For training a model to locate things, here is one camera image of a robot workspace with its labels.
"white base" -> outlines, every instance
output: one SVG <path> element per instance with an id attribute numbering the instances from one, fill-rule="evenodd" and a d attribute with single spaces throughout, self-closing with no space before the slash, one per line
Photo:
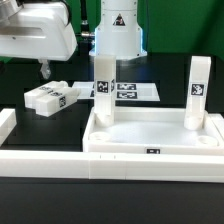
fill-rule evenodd
<path id="1" fill-rule="evenodd" d="M 154 117 L 151 116 L 151 119 L 165 118 L 158 113 L 154 115 Z M 181 116 L 170 116 L 170 118 L 171 120 L 180 119 Z M 84 136 L 84 149 L 91 144 L 88 141 L 88 134 L 91 130 L 90 121 L 92 119 L 91 115 Z M 168 154 L 165 151 L 161 151 L 162 154 L 137 154 L 122 153 L 122 150 L 120 153 L 34 152 L 9 151 L 2 148 L 0 150 L 0 176 L 224 182 L 224 126 L 220 126 L 224 124 L 224 120 L 220 115 L 212 114 L 207 115 L 205 123 L 207 123 L 207 128 L 203 131 L 210 136 L 216 136 L 219 140 L 219 146 L 198 147 L 191 151 L 188 148 L 188 151 L 183 154 L 181 152 L 182 150 L 184 152 L 184 147 L 176 149 L 175 152 L 179 153 L 167 151 Z M 107 144 L 107 142 L 101 143 L 105 150 Z M 130 148 L 134 149 L 135 145 L 130 144 Z"/>

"black tabletop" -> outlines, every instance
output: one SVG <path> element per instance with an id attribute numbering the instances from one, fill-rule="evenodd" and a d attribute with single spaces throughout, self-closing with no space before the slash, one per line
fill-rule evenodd
<path id="1" fill-rule="evenodd" d="M 119 106 L 184 108 L 191 55 L 153 54 L 117 66 L 117 81 L 156 83 L 160 102 Z M 51 62 L 51 80 L 92 81 L 88 57 Z M 46 118 L 24 106 L 24 92 L 45 84 L 35 60 L 13 59 L 0 74 L 0 109 L 15 108 L 17 126 L 2 149 L 82 151 L 91 100 Z M 224 62 L 212 56 L 206 110 L 224 112 Z M 158 181 L 0 178 L 0 223 L 224 223 L 224 185 Z"/>

